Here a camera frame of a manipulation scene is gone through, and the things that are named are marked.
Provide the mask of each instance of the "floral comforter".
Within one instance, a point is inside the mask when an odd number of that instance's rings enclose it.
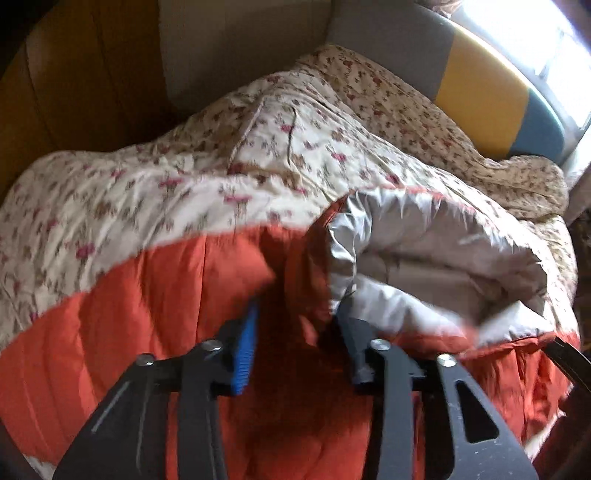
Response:
[[[411,86],[327,45],[153,142],[30,167],[0,209],[0,345],[143,249],[256,223],[304,228],[349,190],[380,185],[435,190],[527,237],[548,274],[548,316],[576,329],[560,169],[483,158]]]

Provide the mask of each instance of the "window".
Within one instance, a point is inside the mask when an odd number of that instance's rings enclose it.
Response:
[[[452,20],[520,69],[580,139],[591,119],[591,55],[552,0],[464,0]]]

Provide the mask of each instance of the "metal bolt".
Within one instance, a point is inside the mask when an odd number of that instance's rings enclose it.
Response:
[[[141,367],[149,367],[156,361],[156,357],[151,353],[141,353],[135,357],[135,363]]]
[[[378,352],[385,352],[386,350],[390,350],[390,342],[384,340],[383,338],[374,338],[370,343],[369,346],[373,350],[377,350]]]
[[[203,348],[203,350],[206,352],[217,352],[218,350],[221,350],[222,347],[222,343],[219,340],[213,338],[210,340],[205,340],[201,344],[201,348]]]
[[[437,357],[437,362],[439,365],[443,367],[453,367],[456,365],[457,361],[453,355],[449,355],[448,353],[442,353]]]

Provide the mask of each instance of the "headboard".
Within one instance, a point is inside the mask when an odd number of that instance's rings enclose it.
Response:
[[[411,0],[337,0],[328,41],[381,64],[441,108],[483,155],[561,164],[564,129],[511,63]]]

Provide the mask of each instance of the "white wall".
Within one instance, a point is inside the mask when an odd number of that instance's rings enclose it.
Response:
[[[194,112],[288,67],[324,41],[329,17],[330,0],[161,0],[168,97]]]

